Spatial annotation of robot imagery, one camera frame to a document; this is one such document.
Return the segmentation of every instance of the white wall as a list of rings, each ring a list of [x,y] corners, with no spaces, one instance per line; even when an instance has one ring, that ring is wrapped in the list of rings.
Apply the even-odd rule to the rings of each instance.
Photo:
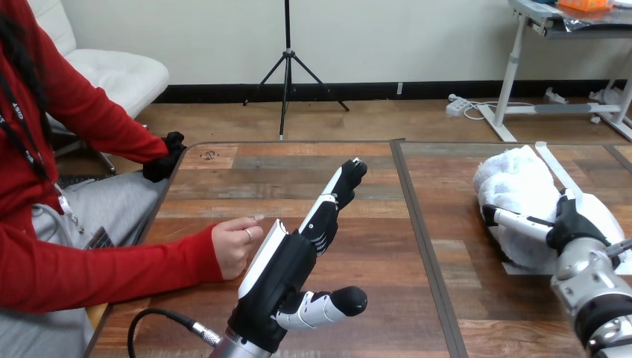
[[[171,84],[257,83],[285,48],[283,0],[63,3],[80,48],[156,58]],[[501,80],[517,26],[506,0],[291,0],[291,15],[293,49],[331,83]],[[530,31],[517,77],[607,78],[630,45]]]

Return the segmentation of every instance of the red sleeve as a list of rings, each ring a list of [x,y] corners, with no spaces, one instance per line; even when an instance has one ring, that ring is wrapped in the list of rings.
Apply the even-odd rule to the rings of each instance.
[[[209,227],[166,245],[83,251],[0,224],[0,307],[43,313],[219,281],[211,235]]]
[[[168,154],[165,143],[131,119],[110,101],[102,88],[94,88],[59,53],[42,30],[25,0],[12,1],[26,30],[26,43],[42,67],[48,112],[98,151],[146,163]]]

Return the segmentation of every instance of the lanyard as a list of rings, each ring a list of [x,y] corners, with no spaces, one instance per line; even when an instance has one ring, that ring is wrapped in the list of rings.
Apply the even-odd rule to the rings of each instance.
[[[55,193],[57,194],[57,197],[59,199],[60,206],[63,212],[70,214],[72,216],[72,209],[70,207],[70,204],[68,203],[68,200],[66,200],[66,198],[63,196],[61,192],[61,188],[57,184],[53,183],[51,178],[46,173],[46,168],[44,165],[44,159],[42,158],[42,154],[40,153],[40,150],[37,149],[37,145],[35,144],[35,139],[33,139],[33,135],[31,134],[31,131],[28,130],[28,125],[26,123],[24,115],[22,114],[22,110],[20,109],[18,105],[16,97],[13,95],[13,92],[11,92],[11,89],[9,88],[8,83],[2,76],[0,76],[0,87],[2,87],[4,94],[7,96],[7,99],[11,102],[12,107],[13,107],[13,113],[15,113],[16,117],[18,118],[18,122],[20,126],[26,133],[26,136],[29,142],[31,142],[31,145],[35,149],[35,152],[37,153],[37,156],[39,158],[39,162],[31,154],[28,148],[26,148],[24,143],[22,143],[22,141],[18,138],[18,135],[16,134],[16,132],[9,125],[9,123],[4,119],[2,114],[0,114],[0,128],[7,134],[7,138],[11,141],[11,143],[13,143],[13,145],[17,148],[17,150],[26,159],[26,161],[29,164],[31,164],[31,168],[33,169],[35,174],[38,175],[43,180],[49,182],[51,186],[53,186],[53,189]]]

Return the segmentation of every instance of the black cable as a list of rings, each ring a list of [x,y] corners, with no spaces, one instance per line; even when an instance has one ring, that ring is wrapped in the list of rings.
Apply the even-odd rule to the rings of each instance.
[[[136,325],[143,317],[151,314],[163,315],[166,318],[183,325],[187,330],[193,331],[195,320],[177,312],[161,310],[160,308],[147,308],[134,317],[132,323],[130,324],[130,329],[127,331],[127,353],[130,355],[130,358],[136,358],[136,352],[134,352],[134,332],[136,331]]]

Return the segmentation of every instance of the baseboard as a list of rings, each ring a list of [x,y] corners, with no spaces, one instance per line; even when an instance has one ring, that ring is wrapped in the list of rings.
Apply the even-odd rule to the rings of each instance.
[[[606,80],[572,81],[516,81],[513,97],[542,97],[548,87],[564,97],[587,97],[602,90]],[[624,81],[617,81],[623,88]],[[397,95],[397,82],[366,84],[328,84],[335,97],[342,101],[370,101],[376,99],[445,99],[454,93],[464,98],[495,98],[500,94],[502,81],[447,81],[405,82],[402,94]],[[241,103],[250,98],[256,84],[178,84],[170,85],[154,103]],[[283,97],[282,84],[264,85],[254,101],[278,102]],[[318,84],[295,84],[292,101],[331,101]]]

